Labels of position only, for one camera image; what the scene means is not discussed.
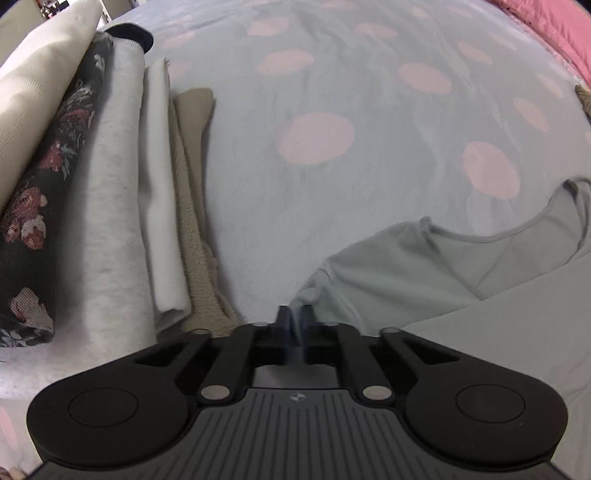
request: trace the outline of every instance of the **folded clothes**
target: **folded clothes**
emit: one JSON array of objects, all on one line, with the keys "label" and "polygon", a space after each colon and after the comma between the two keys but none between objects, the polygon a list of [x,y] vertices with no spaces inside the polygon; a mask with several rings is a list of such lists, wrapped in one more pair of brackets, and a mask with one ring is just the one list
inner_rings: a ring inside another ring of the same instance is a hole
[{"label": "folded clothes", "polygon": [[105,103],[73,179],[58,265],[52,342],[0,351],[0,397],[41,389],[155,342],[138,209],[138,130],[144,52],[113,41]]},{"label": "folded clothes", "polygon": [[494,236],[458,235],[428,218],[399,223],[326,260],[291,306],[311,304],[319,321],[364,335],[454,312],[587,254],[590,215],[591,184],[581,179],[565,182],[525,225]]},{"label": "folded clothes", "polygon": [[156,330],[191,313],[177,236],[164,58],[146,69],[139,119],[139,215],[150,272]]},{"label": "folded clothes", "polygon": [[80,0],[43,22],[0,67],[0,210],[3,210],[76,73],[102,13]]},{"label": "folded clothes", "polygon": [[225,336],[238,325],[236,314],[217,288],[217,262],[206,241],[201,137],[212,108],[213,93],[209,89],[189,90],[170,105],[178,236],[193,310],[182,322],[163,332],[162,339],[197,328]]},{"label": "folded clothes", "polygon": [[113,41],[96,34],[0,220],[0,346],[51,340],[64,204],[95,112]]}]

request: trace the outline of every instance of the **floral fabric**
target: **floral fabric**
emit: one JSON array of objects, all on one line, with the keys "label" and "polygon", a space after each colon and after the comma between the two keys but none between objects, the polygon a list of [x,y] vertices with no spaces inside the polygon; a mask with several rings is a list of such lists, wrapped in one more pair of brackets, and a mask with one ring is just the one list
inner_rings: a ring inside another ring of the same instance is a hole
[{"label": "floral fabric", "polygon": [[0,346],[53,337],[60,219],[112,50],[97,33],[0,220]]}]

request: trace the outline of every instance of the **light blue bedsheet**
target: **light blue bedsheet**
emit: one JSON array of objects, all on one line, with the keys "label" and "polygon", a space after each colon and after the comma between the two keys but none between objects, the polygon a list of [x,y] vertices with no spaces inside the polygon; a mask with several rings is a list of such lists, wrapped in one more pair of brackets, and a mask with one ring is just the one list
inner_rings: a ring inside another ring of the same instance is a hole
[{"label": "light blue bedsheet", "polygon": [[591,175],[571,77],[481,0],[155,0],[174,93],[211,87],[206,210],[222,288],[271,321],[331,254],[429,215],[489,235]]}]

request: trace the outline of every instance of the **folded gray cloth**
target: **folded gray cloth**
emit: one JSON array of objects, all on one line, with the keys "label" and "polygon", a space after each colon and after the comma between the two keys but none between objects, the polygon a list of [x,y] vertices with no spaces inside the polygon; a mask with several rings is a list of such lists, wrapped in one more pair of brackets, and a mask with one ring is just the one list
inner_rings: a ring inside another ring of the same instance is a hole
[{"label": "folded gray cloth", "polygon": [[588,253],[590,206],[589,181],[569,180],[538,216],[499,235],[399,223],[326,260],[291,307],[297,317],[312,304],[319,321],[364,335],[454,312]]}]

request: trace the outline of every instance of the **red flower pattern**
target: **red flower pattern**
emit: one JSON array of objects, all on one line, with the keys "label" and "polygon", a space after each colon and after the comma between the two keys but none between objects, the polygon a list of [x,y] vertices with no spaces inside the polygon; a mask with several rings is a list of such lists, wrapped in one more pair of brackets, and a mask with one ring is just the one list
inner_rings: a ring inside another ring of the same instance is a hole
[{"label": "red flower pattern", "polygon": [[64,164],[64,157],[60,150],[60,143],[56,141],[49,147],[43,159],[39,162],[39,168],[50,168],[53,171],[60,171]]}]

